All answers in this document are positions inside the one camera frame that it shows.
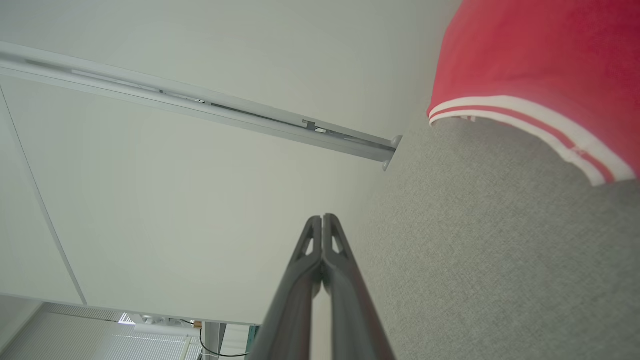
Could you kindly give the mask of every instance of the gray fabric surface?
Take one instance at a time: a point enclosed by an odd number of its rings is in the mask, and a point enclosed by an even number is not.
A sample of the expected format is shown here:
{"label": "gray fabric surface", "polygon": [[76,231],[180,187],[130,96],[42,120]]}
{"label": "gray fabric surface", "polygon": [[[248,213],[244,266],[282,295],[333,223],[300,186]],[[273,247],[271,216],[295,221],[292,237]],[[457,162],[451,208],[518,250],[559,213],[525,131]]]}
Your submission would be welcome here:
{"label": "gray fabric surface", "polygon": [[640,186],[491,120],[414,124],[351,239],[398,359],[640,359]]}

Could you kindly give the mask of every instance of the red fabric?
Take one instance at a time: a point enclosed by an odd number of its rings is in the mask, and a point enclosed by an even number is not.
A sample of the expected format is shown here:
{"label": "red fabric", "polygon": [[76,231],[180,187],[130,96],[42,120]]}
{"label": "red fabric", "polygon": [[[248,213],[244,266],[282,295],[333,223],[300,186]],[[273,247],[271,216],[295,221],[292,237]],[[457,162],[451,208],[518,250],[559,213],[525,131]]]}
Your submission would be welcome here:
{"label": "red fabric", "polygon": [[444,37],[429,112],[496,95],[564,115],[638,176],[640,1],[465,0]]}

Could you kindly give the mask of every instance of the ceiling panel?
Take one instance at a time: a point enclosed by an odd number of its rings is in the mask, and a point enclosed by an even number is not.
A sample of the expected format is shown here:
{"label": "ceiling panel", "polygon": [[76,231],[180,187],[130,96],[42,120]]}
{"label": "ceiling panel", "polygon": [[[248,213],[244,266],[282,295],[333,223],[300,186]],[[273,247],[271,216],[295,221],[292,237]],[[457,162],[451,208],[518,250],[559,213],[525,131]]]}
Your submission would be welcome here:
{"label": "ceiling panel", "polygon": [[0,40],[391,139],[425,117],[459,3],[4,0]]}
{"label": "ceiling panel", "polygon": [[91,306],[260,323],[309,216],[355,229],[381,164],[0,78]]}
{"label": "ceiling panel", "polygon": [[0,92],[0,293],[82,304],[38,200]]}

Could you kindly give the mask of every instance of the white stripe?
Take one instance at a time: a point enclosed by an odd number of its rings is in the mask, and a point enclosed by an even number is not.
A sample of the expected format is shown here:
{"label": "white stripe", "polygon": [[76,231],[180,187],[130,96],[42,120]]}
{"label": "white stripe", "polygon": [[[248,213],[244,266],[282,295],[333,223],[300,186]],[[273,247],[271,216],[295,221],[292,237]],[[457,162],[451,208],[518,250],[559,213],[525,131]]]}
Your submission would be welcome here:
{"label": "white stripe", "polygon": [[568,163],[572,163],[577,166],[582,172],[587,176],[589,182],[592,186],[598,186],[605,183],[605,179],[600,173],[600,171],[594,167],[590,162],[586,161],[582,157],[580,157],[575,152],[569,150],[558,140],[555,136],[549,134],[548,132],[540,129],[537,126],[533,126],[528,122],[524,122],[520,119],[510,117],[509,115],[495,113],[493,111],[482,111],[482,110],[456,110],[449,111],[446,113],[441,113],[434,116],[431,119],[431,123],[436,120],[444,119],[447,117],[460,117],[460,116],[477,116],[477,117],[485,117],[489,119],[493,119],[499,122],[503,122],[505,124],[509,124],[515,126],[521,130],[528,132],[534,136],[537,136],[540,140],[546,142],[553,150],[555,150],[560,157]]}
{"label": "white stripe", "polygon": [[[462,97],[459,99],[443,102],[439,104],[429,113],[429,117],[442,110],[454,108],[458,106],[494,106],[507,110],[517,111],[524,115],[530,116],[540,122],[543,122],[561,133],[565,134],[576,146],[604,164],[613,174],[616,181],[635,179],[636,175],[627,163],[618,155],[611,151],[608,146],[601,142],[596,136],[578,125],[576,122],[546,108],[535,102],[520,99],[513,96],[487,96],[487,97]],[[476,110],[469,110],[465,115],[477,115]]]}

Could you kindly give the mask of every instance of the cable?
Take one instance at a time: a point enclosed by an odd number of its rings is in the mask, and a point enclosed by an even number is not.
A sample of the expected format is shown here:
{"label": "cable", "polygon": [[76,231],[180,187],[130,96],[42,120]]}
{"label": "cable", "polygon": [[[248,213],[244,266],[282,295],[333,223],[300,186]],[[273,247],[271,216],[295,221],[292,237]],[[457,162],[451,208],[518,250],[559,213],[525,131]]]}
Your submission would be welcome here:
{"label": "cable", "polygon": [[211,351],[209,350],[206,346],[204,346],[204,343],[202,342],[202,328],[200,328],[200,344],[202,345],[202,348],[205,349],[206,351],[215,354],[217,356],[221,356],[221,357],[240,357],[240,356],[247,356],[249,355],[248,352],[245,352],[244,354],[236,354],[236,355],[223,355],[223,354],[218,354],[215,351]]}

